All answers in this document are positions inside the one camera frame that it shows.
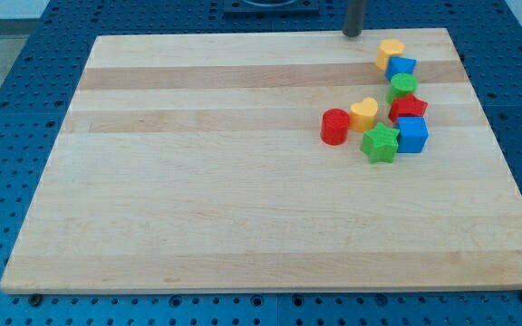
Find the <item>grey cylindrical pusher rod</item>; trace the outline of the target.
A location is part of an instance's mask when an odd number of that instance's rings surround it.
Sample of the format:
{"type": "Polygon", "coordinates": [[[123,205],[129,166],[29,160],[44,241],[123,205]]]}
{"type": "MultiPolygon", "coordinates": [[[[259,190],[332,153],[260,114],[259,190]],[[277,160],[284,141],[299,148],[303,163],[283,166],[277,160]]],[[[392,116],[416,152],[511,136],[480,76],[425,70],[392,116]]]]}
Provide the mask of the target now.
{"type": "Polygon", "coordinates": [[[342,32],[347,37],[362,34],[367,0],[348,0],[343,20],[342,32]]]}

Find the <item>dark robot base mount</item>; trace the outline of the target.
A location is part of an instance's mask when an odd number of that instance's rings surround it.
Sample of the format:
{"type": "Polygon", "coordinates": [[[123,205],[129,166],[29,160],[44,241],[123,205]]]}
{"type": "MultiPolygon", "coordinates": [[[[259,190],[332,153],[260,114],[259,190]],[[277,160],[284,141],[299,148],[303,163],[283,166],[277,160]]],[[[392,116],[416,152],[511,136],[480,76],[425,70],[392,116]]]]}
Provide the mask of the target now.
{"type": "Polygon", "coordinates": [[[224,16],[318,14],[319,0],[223,0],[224,16]]]}

